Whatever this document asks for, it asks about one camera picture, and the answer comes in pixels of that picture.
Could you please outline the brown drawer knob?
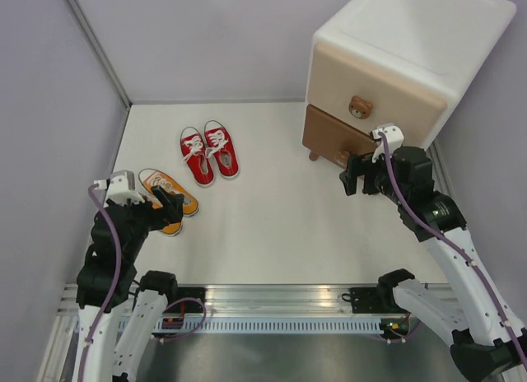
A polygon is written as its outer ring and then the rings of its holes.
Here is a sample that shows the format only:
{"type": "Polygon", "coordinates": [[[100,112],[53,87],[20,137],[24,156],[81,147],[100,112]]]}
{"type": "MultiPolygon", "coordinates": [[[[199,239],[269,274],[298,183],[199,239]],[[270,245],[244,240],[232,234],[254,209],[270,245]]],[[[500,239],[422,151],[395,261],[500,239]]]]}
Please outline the brown drawer knob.
{"type": "Polygon", "coordinates": [[[337,165],[346,167],[350,155],[351,153],[349,151],[337,151],[334,156],[334,161],[337,165]]]}

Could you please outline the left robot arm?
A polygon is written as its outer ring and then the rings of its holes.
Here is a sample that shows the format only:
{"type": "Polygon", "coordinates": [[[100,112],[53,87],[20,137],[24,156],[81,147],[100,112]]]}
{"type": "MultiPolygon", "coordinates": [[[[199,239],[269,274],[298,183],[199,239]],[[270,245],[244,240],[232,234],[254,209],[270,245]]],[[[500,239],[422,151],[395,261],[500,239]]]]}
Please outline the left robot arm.
{"type": "Polygon", "coordinates": [[[132,381],[163,313],[180,302],[173,273],[137,279],[136,259],[149,234],[183,220],[184,199],[156,186],[156,206],[131,184],[112,179],[88,189],[96,205],[90,244],[77,275],[75,381],[132,381]]]}

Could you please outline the red sneaker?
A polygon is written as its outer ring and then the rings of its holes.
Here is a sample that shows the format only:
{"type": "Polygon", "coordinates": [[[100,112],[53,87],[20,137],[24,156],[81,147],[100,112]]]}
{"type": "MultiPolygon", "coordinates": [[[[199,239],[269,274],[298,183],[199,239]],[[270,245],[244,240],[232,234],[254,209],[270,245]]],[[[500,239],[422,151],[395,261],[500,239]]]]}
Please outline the red sneaker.
{"type": "Polygon", "coordinates": [[[206,143],[195,127],[186,127],[180,135],[180,150],[196,183],[204,188],[214,182],[214,173],[206,155],[206,143]]]}
{"type": "Polygon", "coordinates": [[[221,176],[234,179],[240,173],[240,166],[234,143],[226,127],[216,120],[209,120],[204,125],[203,134],[207,144],[206,156],[214,158],[221,176]]]}

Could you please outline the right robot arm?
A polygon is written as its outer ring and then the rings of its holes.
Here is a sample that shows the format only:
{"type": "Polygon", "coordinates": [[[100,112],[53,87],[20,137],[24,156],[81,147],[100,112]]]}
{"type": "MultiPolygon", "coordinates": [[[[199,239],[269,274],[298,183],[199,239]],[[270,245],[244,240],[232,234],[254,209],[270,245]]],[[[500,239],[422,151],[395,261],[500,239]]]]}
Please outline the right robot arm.
{"type": "Polygon", "coordinates": [[[395,203],[403,225],[428,250],[459,308],[432,295],[406,269],[379,277],[375,300],[386,312],[409,312],[449,348],[459,372],[469,381],[483,381],[526,364],[526,326],[497,292],[472,241],[455,201],[435,189],[433,164],[418,147],[347,155],[339,178],[346,195],[357,191],[382,194],[395,203]]]}

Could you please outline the brown drawer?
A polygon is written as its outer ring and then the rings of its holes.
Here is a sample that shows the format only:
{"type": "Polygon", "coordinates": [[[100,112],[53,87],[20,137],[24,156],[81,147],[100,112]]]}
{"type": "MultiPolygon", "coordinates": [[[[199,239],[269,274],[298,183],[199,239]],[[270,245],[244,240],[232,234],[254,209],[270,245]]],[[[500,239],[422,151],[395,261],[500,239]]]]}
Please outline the brown drawer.
{"type": "Polygon", "coordinates": [[[365,155],[372,153],[377,147],[368,135],[313,105],[307,105],[305,109],[302,145],[310,151],[311,161],[323,157],[335,165],[334,156],[337,151],[365,155]]]}

